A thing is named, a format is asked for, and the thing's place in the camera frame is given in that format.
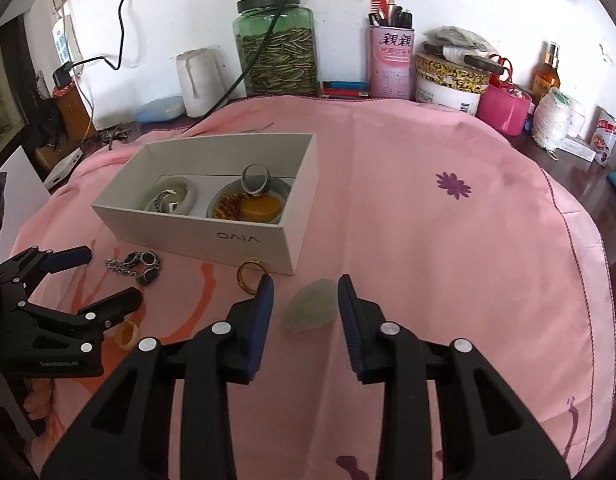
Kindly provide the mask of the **left human hand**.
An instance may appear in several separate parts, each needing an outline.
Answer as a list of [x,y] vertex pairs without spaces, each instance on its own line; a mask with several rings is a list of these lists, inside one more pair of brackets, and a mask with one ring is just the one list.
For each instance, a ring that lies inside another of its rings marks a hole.
[[31,420],[40,420],[50,414],[53,408],[54,381],[48,378],[30,380],[30,391],[23,402],[23,408]]

